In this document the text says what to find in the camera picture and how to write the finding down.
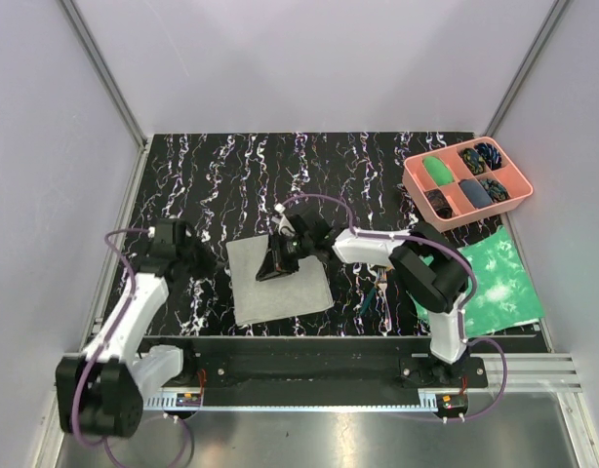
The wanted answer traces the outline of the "grey cloth napkin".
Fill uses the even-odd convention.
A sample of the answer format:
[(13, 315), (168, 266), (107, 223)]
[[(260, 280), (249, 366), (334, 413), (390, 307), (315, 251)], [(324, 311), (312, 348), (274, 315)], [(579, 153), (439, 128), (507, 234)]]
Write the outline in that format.
[(314, 256), (302, 259), (296, 273), (259, 282), (266, 247), (265, 235), (226, 244), (238, 326), (323, 312), (334, 305), (324, 266)]

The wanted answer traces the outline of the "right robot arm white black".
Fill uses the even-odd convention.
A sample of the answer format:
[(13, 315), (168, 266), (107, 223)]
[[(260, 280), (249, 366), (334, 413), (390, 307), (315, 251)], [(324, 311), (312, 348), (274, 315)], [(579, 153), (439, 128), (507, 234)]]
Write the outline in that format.
[(463, 378), (464, 306), (476, 293), (477, 280), (469, 261), (436, 228), (420, 222), (411, 230), (376, 231), (334, 227), (319, 214), (283, 215), (268, 236), (256, 280), (293, 275), (310, 256), (392, 269), (406, 294), (427, 312), (431, 377), (446, 387)]

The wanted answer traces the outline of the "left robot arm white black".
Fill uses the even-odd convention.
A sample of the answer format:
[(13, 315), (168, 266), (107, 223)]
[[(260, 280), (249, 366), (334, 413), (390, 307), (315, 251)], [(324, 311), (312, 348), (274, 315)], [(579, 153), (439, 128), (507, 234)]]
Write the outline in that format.
[(154, 346), (144, 357), (138, 350), (176, 288), (214, 275), (216, 256), (186, 220), (160, 218), (138, 232), (147, 244), (135, 261), (109, 247), (127, 273), (109, 317), (81, 351), (64, 355), (56, 368), (60, 427), (86, 447), (132, 437), (147, 398), (169, 380), (190, 384), (198, 372), (196, 360), (176, 346)]

